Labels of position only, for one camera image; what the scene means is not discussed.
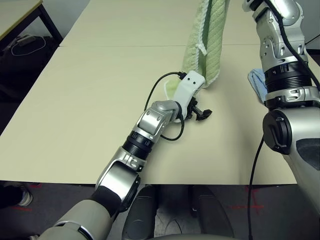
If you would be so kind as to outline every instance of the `white cable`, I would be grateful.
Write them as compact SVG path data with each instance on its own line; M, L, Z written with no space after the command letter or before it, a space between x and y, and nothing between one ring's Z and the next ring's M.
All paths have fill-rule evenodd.
M34 36L34 37L40 37L40 38L42 38L42 40L43 40L43 42L44 42L44 43L43 43L43 46L41 46L41 47L39 47L39 48L31 51L31 52L28 52L28 53L24 53L24 54L14 54L14 48L15 48L15 46L18 45L18 43L16 43L16 44L13 45L12 48L11 48L11 54L12 54L13 56L26 56L26 55L29 55L29 54L33 54L34 52L36 52L36 51L38 51L38 50L40 50L40 49L43 49L43 48L46 46L46 44L47 44L45 38L44 38L43 36Z

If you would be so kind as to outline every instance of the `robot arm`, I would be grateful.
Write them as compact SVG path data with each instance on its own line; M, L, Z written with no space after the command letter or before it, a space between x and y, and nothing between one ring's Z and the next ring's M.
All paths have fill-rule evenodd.
M130 207L140 184L139 172L152 147L169 123L191 114L196 107L193 96L204 83L203 76L190 71L178 85L173 100L156 101L144 111L101 173L93 195L77 203L39 240L105 240L118 213Z
M311 77L289 50L282 37L279 20L271 7L283 17L283 27L292 48L305 63L304 18L294 0L244 0L245 11L254 11L260 38L260 59L265 74L269 113L263 119L263 138L283 155L301 189L320 214L320 95Z

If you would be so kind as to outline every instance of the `table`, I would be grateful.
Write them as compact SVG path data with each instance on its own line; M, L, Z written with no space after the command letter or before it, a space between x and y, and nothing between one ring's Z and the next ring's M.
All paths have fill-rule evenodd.
M220 76L199 96L199 107L212 115L187 121L178 141L159 140L141 174L143 183L248 184L268 111L247 80L261 66L259 47L223 46ZM0 136L1 179L94 184L138 120L155 80L179 70L184 51L59 47ZM151 101L165 99L163 84ZM165 135L179 130L173 123ZM282 156L264 145L254 184L295 182Z
M0 0L0 51L37 17L58 43L63 40L42 3L43 0Z
M199 2L91 0L60 46L185 46ZM252 13L243 11L242 1L230 1L224 45L260 44Z

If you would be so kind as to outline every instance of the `light blue rag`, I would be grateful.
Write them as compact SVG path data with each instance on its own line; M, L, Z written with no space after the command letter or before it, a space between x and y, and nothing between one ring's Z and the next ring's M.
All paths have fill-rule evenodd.
M268 93L265 84L266 78L264 71L261 68L252 69L248 74L248 80L261 102L264 103Z

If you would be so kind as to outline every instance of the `black wire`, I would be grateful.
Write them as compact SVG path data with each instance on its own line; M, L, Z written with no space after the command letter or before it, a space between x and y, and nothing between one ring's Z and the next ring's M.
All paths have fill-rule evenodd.
M161 137L163 139L168 140L168 141L176 141L182 136L182 134L184 133L184 129L185 129L185 120L184 120L184 116L182 115L182 113L179 114L179 119L181 121L181 130L180 130L179 135L175 138L168 138L166 136L161 135Z
M152 89L151 89L151 92L150 92L150 94L149 94L149 96L148 96L148 99L146 100L146 103L145 103L145 106L144 106L144 111L147 110L147 107L148 107L148 104L149 104L151 95L154 93L154 90L155 90L156 86L158 85L158 83L159 83L162 79L164 79L165 77L167 77L167 76L169 76L169 75L178 75L178 76L179 76L179 74L180 74L180 73L179 73L178 71L172 71L172 72L169 72L169 73L161 76L161 77L155 82L155 84L153 85L153 87L152 87Z
M277 19L277 22L278 22L279 28L280 28L281 37L284 41L284 44L289 49L289 51L292 53L292 55L295 56L295 58L302 64L302 66L304 67L306 72L309 74L310 78L312 78L317 89L320 91L320 83L319 83L318 79L316 78L314 73L310 70L310 68L306 64L306 62L301 58L301 56L294 50L294 48L290 44L288 37L287 37L287 34L286 34L286 31L285 31L282 15L278 12L276 7L270 2L270 0L264 0L264 1L268 5L268 7L271 9L272 13L275 15L275 17Z
M258 156L261 150L262 145L264 144L264 137L262 136L259 147L256 151L253 165L252 165L252 170L251 170L251 176L250 176L250 182L249 182L249 187L248 187L248 203L247 203L247 216L248 216L248 228L249 228L249 240L253 240L252 237L252 228L251 228L251 191L252 191L252 182L254 180L254 174L255 174L255 169L257 165L257 160Z
M181 226L180 224L178 223L178 221L176 219L172 219L168 222L168 224L165 226L165 229L164 229L164 233L166 234L167 233L167 228L169 227L170 223L172 222L175 222L176 225L178 226L179 230L180 230L180 233L182 234L182 229L181 229Z
M313 40L315 40L315 39L318 38L318 37L320 37L320 34L318 34L317 36L315 36L314 38L312 38L310 41L307 41L307 42L305 43L305 45L311 43Z
M181 74L182 74L181 72L172 71L172 72L169 72L169 73L161 76L161 77L155 82L155 84L153 85L153 87L152 87L152 89L151 89L151 91L150 91L150 93L149 93L149 96L148 96L148 98L147 98L147 100L146 100L146 102L145 102L144 111L147 110L147 107L148 107L150 98L151 98L151 96L152 96L152 93L154 92L154 90L155 90L156 86L158 85L158 83L159 83L162 79L164 79L165 77L167 77L167 76L169 76L169 75L178 75L178 76L180 77ZM177 137L175 137L175 138L169 138L169 137L166 137L166 136L163 136L163 135L161 135L160 137L162 137L163 139L168 140L168 141L176 141L176 140L178 140L178 139L182 136L182 134L184 133L184 129L185 129L185 120L184 120L184 117L183 117L182 113L179 113L179 119L180 119L180 121L181 121L181 130L180 130L180 133L179 133L179 135L178 135Z

